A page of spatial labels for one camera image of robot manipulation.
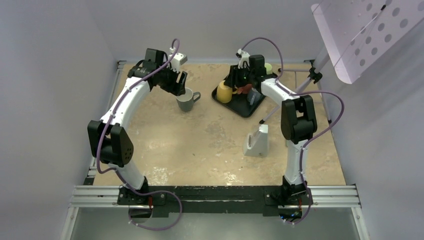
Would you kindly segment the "green mug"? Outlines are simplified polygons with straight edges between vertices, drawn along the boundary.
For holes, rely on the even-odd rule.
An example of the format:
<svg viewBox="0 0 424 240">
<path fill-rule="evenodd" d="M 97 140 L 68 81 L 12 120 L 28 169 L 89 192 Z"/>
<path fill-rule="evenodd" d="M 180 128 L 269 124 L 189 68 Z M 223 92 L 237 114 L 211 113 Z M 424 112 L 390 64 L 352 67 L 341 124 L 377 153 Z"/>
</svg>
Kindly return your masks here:
<svg viewBox="0 0 424 240">
<path fill-rule="evenodd" d="M 266 74 L 267 75 L 271 75 L 271 74 L 273 74 L 273 67 L 272 67 L 272 65 L 270 64 L 270 63 L 265 63 L 264 64 L 264 67 L 265 67 L 265 70 L 266 70 Z"/>
</svg>

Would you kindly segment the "black plastic tray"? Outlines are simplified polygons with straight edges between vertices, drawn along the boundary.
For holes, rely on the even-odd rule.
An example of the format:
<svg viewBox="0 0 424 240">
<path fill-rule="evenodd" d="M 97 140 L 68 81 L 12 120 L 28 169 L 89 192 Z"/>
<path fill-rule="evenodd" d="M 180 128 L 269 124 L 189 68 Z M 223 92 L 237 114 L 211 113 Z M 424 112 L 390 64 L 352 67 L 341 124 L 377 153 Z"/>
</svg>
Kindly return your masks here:
<svg viewBox="0 0 424 240">
<path fill-rule="evenodd" d="M 250 105 L 247 100 L 248 94 L 234 94 L 229 103 L 221 103 L 216 99 L 216 94 L 217 87 L 211 93 L 212 99 L 243 118 L 249 118 L 266 98 L 265 95 L 261 94 L 259 101 L 257 101 L 254 105 Z"/>
</svg>

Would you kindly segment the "aluminium frame rail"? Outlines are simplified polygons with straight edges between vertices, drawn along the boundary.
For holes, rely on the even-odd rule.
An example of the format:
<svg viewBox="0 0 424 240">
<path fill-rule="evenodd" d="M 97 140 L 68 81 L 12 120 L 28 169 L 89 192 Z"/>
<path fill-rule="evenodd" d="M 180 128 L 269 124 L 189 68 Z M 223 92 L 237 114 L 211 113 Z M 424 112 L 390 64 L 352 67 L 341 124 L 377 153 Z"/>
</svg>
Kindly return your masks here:
<svg viewBox="0 0 424 240">
<path fill-rule="evenodd" d="M 347 209 L 361 240 L 370 239 L 356 186 L 313 185 L 311 192 L 289 199 L 281 197 L 277 185 L 265 186 L 151 186 L 151 193 L 139 196 L 123 186 L 76 186 L 70 201 L 61 240 L 70 240 L 83 208 L 152 210 L 154 217 L 170 213 L 261 214 L 284 220 L 298 220 L 306 210 Z"/>
</svg>

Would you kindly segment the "music stand tripod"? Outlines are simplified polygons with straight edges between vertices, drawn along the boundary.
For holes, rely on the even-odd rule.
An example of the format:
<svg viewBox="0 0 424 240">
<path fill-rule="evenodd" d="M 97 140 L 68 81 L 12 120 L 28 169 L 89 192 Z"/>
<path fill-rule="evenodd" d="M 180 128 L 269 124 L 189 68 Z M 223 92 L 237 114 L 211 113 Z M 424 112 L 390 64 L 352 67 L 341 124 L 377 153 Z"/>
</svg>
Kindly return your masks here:
<svg viewBox="0 0 424 240">
<path fill-rule="evenodd" d="M 285 67 L 280 67 L 278 69 L 279 73 L 285 73 L 285 72 L 293 72 L 294 76 L 295 76 L 295 91 L 297 93 L 302 93 L 305 92 L 306 88 L 311 84 L 315 84 L 318 86 L 319 88 L 319 80 L 315 80 L 318 79 L 318 75 L 320 72 L 320 70 L 324 67 L 324 65 L 330 60 L 330 57 L 328 54 L 326 54 L 323 58 L 318 59 L 313 59 L 313 60 L 306 60 L 307 63 L 310 63 L 310 68 L 309 69 L 301 69 L 301 68 L 285 68 Z M 297 72 L 301 72 L 301 73 L 308 73 L 308 77 L 306 78 L 306 80 L 304 80 L 299 86 L 297 86 Z M 324 107 L 324 110 L 326 112 L 326 118 L 328 121 L 328 124 L 332 123 L 331 117 L 329 115 L 329 113 L 327 113 L 327 104 L 325 103 L 324 100 L 322 100 L 322 104 Z M 261 119 L 259 121 L 259 124 L 264 124 L 277 110 L 279 110 L 280 107 L 275 107 L 268 115 L 266 115 L 263 119 Z"/>
</svg>

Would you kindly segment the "white metronome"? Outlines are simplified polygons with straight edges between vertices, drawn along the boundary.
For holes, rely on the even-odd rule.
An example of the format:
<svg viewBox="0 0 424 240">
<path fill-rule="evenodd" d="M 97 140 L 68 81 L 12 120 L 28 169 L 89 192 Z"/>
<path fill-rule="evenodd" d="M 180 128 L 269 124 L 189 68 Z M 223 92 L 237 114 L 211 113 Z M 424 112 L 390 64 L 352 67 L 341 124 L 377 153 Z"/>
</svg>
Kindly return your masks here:
<svg viewBox="0 0 424 240">
<path fill-rule="evenodd" d="M 243 143 L 243 154 L 248 157 L 265 158 L 269 154 L 269 127 L 260 124 L 250 132 Z"/>
</svg>

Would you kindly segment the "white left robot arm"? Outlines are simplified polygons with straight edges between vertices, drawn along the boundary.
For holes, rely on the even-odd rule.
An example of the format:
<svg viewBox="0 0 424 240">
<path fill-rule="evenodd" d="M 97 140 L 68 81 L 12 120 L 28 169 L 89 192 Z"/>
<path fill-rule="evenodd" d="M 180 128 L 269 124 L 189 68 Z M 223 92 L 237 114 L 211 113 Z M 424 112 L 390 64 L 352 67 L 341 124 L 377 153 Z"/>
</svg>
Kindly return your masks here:
<svg viewBox="0 0 424 240">
<path fill-rule="evenodd" d="M 185 94 L 187 73 L 180 68 L 188 57 L 170 48 L 170 54 L 148 48 L 145 58 L 137 62 L 127 74 L 125 85 L 110 109 L 87 125 L 90 150 L 99 174 L 115 172 L 129 197 L 138 205 L 149 199 L 147 178 L 132 162 L 134 145 L 126 131 L 136 108 L 142 100 L 159 87 L 174 96 Z"/>
</svg>

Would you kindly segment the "yellow mug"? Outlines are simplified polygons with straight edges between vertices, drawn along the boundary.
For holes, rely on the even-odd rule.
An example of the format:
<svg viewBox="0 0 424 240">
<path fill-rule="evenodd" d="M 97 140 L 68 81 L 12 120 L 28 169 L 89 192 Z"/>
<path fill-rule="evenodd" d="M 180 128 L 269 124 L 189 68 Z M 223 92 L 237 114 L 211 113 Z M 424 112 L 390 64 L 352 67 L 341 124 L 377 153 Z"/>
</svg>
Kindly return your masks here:
<svg viewBox="0 0 424 240">
<path fill-rule="evenodd" d="M 232 100 L 232 96 L 236 93 L 237 88 L 233 90 L 232 87 L 226 86 L 225 81 L 222 80 L 216 89 L 216 99 L 223 104 L 227 104 Z"/>
</svg>

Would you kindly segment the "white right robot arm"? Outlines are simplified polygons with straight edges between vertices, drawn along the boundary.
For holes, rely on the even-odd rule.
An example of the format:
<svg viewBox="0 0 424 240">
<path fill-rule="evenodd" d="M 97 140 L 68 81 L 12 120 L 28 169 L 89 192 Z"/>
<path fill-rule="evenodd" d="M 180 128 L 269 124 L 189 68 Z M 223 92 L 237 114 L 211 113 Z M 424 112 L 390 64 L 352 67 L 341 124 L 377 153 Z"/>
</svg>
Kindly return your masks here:
<svg viewBox="0 0 424 240">
<path fill-rule="evenodd" d="M 287 141 L 288 153 L 282 185 L 276 196 L 292 204 L 308 190 L 305 160 L 309 141 L 318 128 L 313 99 L 310 95 L 297 95 L 284 86 L 278 77 L 268 74 L 263 55 L 250 55 L 241 50 L 236 56 L 239 62 L 230 67 L 224 84 L 232 89 L 251 85 L 281 109 L 280 129 Z"/>
</svg>

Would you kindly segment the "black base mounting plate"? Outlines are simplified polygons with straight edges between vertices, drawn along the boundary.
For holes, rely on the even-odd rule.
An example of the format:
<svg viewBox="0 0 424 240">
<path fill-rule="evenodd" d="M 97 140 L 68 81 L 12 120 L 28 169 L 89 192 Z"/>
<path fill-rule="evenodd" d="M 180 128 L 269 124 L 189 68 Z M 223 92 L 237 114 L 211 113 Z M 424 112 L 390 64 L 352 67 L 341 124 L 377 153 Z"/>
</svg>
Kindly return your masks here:
<svg viewBox="0 0 424 240">
<path fill-rule="evenodd" d="M 309 206 L 308 194 L 280 199 L 279 185 L 253 186 L 149 186 L 147 196 L 119 188 L 117 204 L 147 208 L 154 218 L 170 213 L 261 214 L 299 219 Z"/>
</svg>

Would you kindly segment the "small blue-grey mug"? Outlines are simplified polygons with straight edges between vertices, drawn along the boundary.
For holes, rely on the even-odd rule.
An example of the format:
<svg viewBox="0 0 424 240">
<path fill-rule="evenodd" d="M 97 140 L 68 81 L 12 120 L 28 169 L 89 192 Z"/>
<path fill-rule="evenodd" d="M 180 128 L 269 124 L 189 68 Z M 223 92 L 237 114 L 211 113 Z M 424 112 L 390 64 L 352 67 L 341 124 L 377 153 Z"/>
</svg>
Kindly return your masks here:
<svg viewBox="0 0 424 240">
<path fill-rule="evenodd" d="M 256 102 L 259 101 L 261 97 L 261 93 L 258 92 L 256 89 L 251 88 L 250 91 L 247 94 L 247 101 L 249 102 L 250 106 L 253 106 L 256 104 Z"/>
</svg>

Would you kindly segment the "pink mug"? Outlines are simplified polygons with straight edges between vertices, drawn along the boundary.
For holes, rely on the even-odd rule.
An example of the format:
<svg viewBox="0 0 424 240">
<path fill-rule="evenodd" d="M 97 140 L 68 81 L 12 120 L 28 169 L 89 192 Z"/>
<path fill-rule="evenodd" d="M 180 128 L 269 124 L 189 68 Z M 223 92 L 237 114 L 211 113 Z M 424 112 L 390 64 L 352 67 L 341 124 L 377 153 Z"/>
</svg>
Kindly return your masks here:
<svg viewBox="0 0 424 240">
<path fill-rule="evenodd" d="M 250 92 L 250 90 L 252 89 L 252 87 L 253 87 L 252 84 L 249 83 L 245 86 L 238 87 L 235 93 L 237 95 L 248 94 Z"/>
</svg>

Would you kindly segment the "grey-blue ceramic mug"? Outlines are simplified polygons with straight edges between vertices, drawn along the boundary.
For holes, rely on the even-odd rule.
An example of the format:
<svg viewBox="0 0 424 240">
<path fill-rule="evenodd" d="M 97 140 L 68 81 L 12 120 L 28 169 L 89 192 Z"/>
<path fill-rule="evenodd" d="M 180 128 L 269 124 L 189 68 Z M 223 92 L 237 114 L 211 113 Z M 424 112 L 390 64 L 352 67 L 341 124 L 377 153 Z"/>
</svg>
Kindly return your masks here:
<svg viewBox="0 0 424 240">
<path fill-rule="evenodd" d="M 192 89 L 186 87 L 185 94 L 176 97 L 176 102 L 178 107 L 183 112 L 190 112 L 196 101 L 201 98 L 201 93 L 198 91 L 193 91 Z"/>
</svg>

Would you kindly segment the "perforated music stand desk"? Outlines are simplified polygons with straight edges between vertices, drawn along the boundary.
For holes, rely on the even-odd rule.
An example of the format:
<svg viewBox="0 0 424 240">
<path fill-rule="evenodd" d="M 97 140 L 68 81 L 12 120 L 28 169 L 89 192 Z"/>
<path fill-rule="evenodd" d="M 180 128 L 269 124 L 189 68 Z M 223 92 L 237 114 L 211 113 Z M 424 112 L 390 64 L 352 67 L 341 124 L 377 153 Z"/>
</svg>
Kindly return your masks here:
<svg viewBox="0 0 424 240">
<path fill-rule="evenodd" d="M 336 76 L 346 84 L 424 20 L 423 0 L 320 0 L 310 9 Z"/>
</svg>

